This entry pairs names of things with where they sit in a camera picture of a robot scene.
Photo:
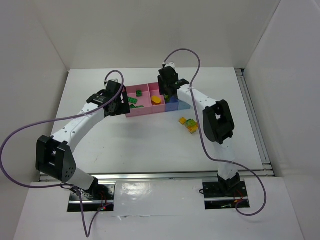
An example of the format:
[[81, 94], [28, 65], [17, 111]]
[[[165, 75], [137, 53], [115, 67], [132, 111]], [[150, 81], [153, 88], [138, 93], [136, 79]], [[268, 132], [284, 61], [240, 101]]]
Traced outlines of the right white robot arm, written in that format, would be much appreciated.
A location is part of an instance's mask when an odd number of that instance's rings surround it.
[[198, 113], [200, 132], [213, 145], [214, 158], [228, 161], [219, 164], [217, 178], [220, 191], [229, 193], [240, 182], [238, 171], [231, 164], [235, 160], [232, 149], [235, 124], [229, 104], [225, 100], [217, 101], [191, 88], [187, 80], [179, 79], [173, 62], [163, 63], [158, 72], [160, 94], [193, 106]]

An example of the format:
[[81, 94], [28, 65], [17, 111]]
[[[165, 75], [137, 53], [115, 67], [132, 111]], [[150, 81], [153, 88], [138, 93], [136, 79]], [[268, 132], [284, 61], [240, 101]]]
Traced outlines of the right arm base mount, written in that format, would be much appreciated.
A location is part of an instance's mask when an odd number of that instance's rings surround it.
[[227, 193], [222, 192], [218, 182], [203, 182], [199, 193], [204, 197], [204, 207], [206, 210], [249, 208], [250, 202], [246, 184], [241, 181], [234, 189]]

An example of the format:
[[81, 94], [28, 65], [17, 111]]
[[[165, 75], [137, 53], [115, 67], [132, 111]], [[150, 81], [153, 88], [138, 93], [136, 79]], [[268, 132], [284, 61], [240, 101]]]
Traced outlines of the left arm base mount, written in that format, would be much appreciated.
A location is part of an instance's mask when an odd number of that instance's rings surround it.
[[[90, 196], [87, 193], [84, 193], [80, 190], [81, 199], [83, 204], [83, 211], [86, 212], [96, 212], [98, 209], [101, 209], [102, 212], [113, 212], [115, 208], [114, 199], [115, 199], [115, 182], [107, 182], [103, 184], [108, 192], [98, 193], [97, 196]], [[80, 213], [81, 212], [81, 203], [79, 195], [75, 190], [72, 190], [69, 195], [67, 212], [69, 213]]]

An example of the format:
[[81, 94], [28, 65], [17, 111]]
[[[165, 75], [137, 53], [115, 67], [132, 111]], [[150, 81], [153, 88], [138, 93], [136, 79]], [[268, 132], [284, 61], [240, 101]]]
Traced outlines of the yellow round flower lego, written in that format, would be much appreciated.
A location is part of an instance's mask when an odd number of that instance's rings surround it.
[[159, 96], [153, 95], [151, 97], [151, 104], [152, 105], [161, 105], [162, 104], [162, 99]]

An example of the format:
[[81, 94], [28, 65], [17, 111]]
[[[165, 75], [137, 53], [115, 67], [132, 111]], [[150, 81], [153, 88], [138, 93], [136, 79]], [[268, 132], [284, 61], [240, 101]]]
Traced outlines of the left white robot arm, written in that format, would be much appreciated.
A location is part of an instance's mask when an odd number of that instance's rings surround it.
[[110, 80], [105, 89], [90, 96], [78, 117], [52, 136], [41, 136], [36, 143], [35, 168], [63, 184], [77, 189], [87, 199], [109, 195], [109, 189], [96, 177], [77, 167], [73, 153], [90, 130], [106, 117], [130, 113], [126, 87]]

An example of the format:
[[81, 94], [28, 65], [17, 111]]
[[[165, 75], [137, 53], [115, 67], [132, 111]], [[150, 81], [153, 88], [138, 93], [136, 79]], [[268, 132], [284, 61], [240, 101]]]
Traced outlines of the green lego plate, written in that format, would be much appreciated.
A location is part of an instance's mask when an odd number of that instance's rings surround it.
[[136, 104], [138, 102], [138, 99], [133, 98], [133, 97], [127, 97], [128, 102], [131, 104]]

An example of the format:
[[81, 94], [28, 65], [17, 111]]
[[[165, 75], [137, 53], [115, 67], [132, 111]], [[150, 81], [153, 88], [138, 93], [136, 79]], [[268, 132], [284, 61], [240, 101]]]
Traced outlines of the dark green square lego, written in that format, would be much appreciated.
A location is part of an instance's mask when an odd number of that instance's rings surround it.
[[137, 90], [136, 91], [136, 96], [137, 97], [141, 97], [142, 96], [142, 91], [141, 90]]

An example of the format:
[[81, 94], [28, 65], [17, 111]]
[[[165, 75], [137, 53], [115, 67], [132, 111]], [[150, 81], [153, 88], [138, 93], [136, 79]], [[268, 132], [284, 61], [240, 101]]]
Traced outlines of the orange lego plate stack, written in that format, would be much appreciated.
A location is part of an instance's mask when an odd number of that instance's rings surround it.
[[194, 133], [198, 130], [199, 125], [198, 125], [198, 123], [197, 123], [197, 125], [194, 126], [194, 127], [187, 127], [187, 125], [185, 124], [185, 127], [187, 128], [187, 130], [188, 130], [188, 132], [189, 132], [190, 134], [194, 134]]

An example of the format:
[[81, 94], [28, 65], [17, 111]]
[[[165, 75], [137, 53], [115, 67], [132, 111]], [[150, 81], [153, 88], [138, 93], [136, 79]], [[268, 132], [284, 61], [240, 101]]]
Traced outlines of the lime lego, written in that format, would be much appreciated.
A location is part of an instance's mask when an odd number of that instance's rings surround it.
[[165, 100], [166, 103], [170, 101], [170, 96], [169, 95], [164, 94], [163, 97], [164, 97], [164, 100]]
[[193, 119], [188, 119], [187, 121], [186, 121], [186, 126], [187, 127], [194, 127], [194, 126], [196, 126], [197, 125], [197, 122], [195, 121], [195, 120], [193, 120]]

